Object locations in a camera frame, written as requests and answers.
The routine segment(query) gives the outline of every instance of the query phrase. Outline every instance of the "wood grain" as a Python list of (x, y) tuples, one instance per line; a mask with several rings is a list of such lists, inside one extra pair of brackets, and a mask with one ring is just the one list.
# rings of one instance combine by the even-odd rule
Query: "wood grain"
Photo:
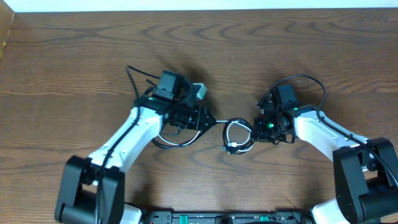
[(6, 40), (11, 28), (13, 18), (14, 12), (3, 0), (0, 0), (0, 59), (6, 46)]
[[(129, 113), (126, 64), (205, 82), (218, 119), (249, 121), (275, 81), (313, 75), (331, 119), (398, 145), (397, 38), (398, 9), (18, 14), (0, 63), (0, 223), (54, 222), (66, 160), (100, 147)], [(147, 83), (135, 79), (142, 92)], [(315, 83), (292, 83), (303, 102), (319, 103)], [(335, 196), (333, 165), (312, 146), (256, 143), (229, 156), (221, 131), (183, 149), (149, 144), (127, 175), (126, 201), (258, 211)]]

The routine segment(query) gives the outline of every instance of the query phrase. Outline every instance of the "white background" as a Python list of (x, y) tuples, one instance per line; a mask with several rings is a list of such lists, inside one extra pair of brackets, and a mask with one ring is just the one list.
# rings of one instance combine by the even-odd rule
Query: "white background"
[(398, 7), (398, 0), (5, 0), (14, 12)]

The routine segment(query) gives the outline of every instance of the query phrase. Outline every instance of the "brown object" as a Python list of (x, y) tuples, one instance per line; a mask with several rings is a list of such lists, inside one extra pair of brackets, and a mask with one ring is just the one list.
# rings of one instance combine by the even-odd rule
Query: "brown object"
[(6, 40), (11, 28), (13, 18), (14, 12), (3, 0), (0, 0), (0, 59), (2, 56), (2, 52), (6, 47)]
[[(398, 148), (397, 40), (398, 9), (18, 14), (0, 63), (0, 220), (54, 222), (67, 159), (100, 147), (129, 114), (126, 64), (205, 82), (216, 118), (251, 123), (274, 82), (313, 75), (328, 90), (328, 117)], [(142, 93), (148, 84), (134, 78)], [(319, 86), (293, 83), (300, 100), (319, 104)], [(221, 131), (181, 149), (150, 143), (127, 175), (126, 201), (256, 211), (335, 197), (333, 164), (311, 145), (257, 142), (229, 156)]]

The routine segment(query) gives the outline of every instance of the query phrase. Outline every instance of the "wooden table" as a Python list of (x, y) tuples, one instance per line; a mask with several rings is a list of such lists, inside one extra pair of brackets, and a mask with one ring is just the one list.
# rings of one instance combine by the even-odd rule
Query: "wooden table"
[[(313, 75), (331, 119), (398, 148), (397, 60), (398, 9), (17, 14), (0, 62), (0, 223), (54, 222), (67, 159), (100, 147), (129, 114), (127, 64), (205, 82), (218, 119), (250, 122), (274, 82)], [(148, 84), (134, 78), (142, 93)], [(319, 104), (314, 82), (292, 83)], [(257, 142), (229, 156), (222, 128), (186, 148), (150, 143), (127, 175), (126, 201), (257, 211), (335, 197), (333, 165), (311, 145)]]

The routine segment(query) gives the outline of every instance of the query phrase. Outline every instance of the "wooden tabletop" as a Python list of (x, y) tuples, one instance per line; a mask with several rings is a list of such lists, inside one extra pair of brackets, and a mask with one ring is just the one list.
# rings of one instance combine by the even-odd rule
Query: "wooden tabletop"
[[(274, 82), (313, 75), (328, 90), (329, 118), (398, 148), (398, 9), (17, 14), (0, 62), (0, 223), (55, 222), (65, 162), (100, 147), (129, 114), (127, 64), (204, 82), (217, 119), (251, 123)], [(142, 93), (148, 84), (134, 75)], [(319, 104), (318, 85), (292, 83), (302, 102)], [(256, 142), (230, 156), (222, 128), (181, 149), (148, 144), (126, 201), (264, 211), (335, 197), (333, 164), (311, 145)]]

